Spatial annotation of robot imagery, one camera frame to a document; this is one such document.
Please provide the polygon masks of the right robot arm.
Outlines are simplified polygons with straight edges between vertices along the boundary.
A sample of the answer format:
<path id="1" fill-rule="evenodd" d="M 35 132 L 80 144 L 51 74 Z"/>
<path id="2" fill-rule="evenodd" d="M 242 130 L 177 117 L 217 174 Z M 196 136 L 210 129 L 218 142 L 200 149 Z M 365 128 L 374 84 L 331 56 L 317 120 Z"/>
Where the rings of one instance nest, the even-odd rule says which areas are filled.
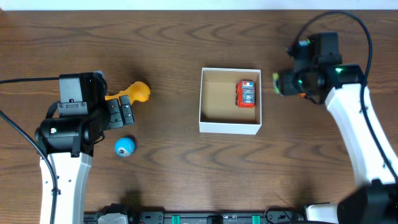
<path id="1" fill-rule="evenodd" d="M 287 49 L 294 67 L 275 73 L 281 96 L 325 105 L 353 167 L 356 190 L 339 203 L 307 205 L 307 223 L 397 223 L 397 155 L 374 112 L 359 65 L 343 64 L 338 34 L 313 34 Z"/>

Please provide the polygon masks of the colourful puzzle cube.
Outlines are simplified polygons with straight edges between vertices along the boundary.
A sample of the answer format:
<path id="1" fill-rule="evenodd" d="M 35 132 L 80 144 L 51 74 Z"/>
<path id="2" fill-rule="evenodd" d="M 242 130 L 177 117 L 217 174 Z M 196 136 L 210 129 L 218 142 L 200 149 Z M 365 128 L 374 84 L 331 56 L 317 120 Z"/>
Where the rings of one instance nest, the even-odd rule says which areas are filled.
<path id="1" fill-rule="evenodd" d="M 280 90 L 279 90 L 279 74 L 278 73 L 273 73 L 272 74 L 272 78 L 273 78 L 273 86 L 274 86 L 274 91 L 276 94 L 280 94 Z"/>

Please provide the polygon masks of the red toy car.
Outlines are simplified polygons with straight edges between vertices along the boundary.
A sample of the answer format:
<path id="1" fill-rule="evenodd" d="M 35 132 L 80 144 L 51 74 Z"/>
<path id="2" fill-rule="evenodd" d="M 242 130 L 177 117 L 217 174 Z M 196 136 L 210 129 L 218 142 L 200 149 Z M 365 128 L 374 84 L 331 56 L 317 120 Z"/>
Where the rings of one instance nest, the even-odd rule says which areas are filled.
<path id="1" fill-rule="evenodd" d="M 239 80 L 236 84 L 236 106 L 253 108 L 255 106 L 255 85 L 251 80 Z"/>

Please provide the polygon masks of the blue ball toy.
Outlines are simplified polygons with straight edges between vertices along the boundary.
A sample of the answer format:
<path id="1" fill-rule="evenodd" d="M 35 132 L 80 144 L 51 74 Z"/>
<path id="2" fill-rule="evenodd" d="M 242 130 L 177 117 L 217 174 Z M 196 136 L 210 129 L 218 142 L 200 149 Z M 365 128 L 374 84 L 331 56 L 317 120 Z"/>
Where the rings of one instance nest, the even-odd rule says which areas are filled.
<path id="1" fill-rule="evenodd" d="M 120 157 L 131 156 L 136 150 L 136 143 L 132 138 L 118 139 L 114 145 L 115 153 Z"/>

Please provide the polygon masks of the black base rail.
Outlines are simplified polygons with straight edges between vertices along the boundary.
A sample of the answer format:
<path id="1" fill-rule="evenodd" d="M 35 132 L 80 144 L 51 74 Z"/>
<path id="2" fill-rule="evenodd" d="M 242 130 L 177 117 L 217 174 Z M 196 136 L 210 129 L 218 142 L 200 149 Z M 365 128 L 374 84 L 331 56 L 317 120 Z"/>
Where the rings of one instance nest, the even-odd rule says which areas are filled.
<path id="1" fill-rule="evenodd" d="M 166 212 L 163 210 L 135 210 L 121 204 L 111 204 L 97 212 L 85 212 L 83 223 L 133 224 L 266 224 L 290 223 L 306 220 L 303 211 L 293 208 L 271 207 L 262 212 Z"/>

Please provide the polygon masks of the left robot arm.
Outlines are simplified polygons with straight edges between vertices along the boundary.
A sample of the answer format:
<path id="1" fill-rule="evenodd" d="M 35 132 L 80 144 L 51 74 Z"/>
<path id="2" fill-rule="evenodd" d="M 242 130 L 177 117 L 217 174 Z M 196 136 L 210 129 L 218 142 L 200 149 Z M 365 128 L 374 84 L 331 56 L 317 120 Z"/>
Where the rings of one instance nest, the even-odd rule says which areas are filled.
<path id="1" fill-rule="evenodd" d="M 63 74 L 60 101 L 36 129 L 45 157 L 42 173 L 41 223 L 83 223 L 86 184 L 94 146 L 104 132 L 134 123 L 127 95 L 106 100 L 101 71 Z"/>

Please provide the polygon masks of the white cardboard box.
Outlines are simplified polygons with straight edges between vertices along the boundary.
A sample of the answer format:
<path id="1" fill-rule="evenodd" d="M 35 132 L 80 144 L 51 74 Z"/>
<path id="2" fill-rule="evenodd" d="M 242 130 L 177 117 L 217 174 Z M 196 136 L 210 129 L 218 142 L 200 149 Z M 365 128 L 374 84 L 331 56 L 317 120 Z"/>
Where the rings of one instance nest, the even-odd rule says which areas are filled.
<path id="1" fill-rule="evenodd" d="M 236 85 L 254 82 L 252 108 L 236 105 Z M 255 135 L 262 126 L 261 71 L 237 68 L 203 68 L 199 104 L 201 133 Z"/>

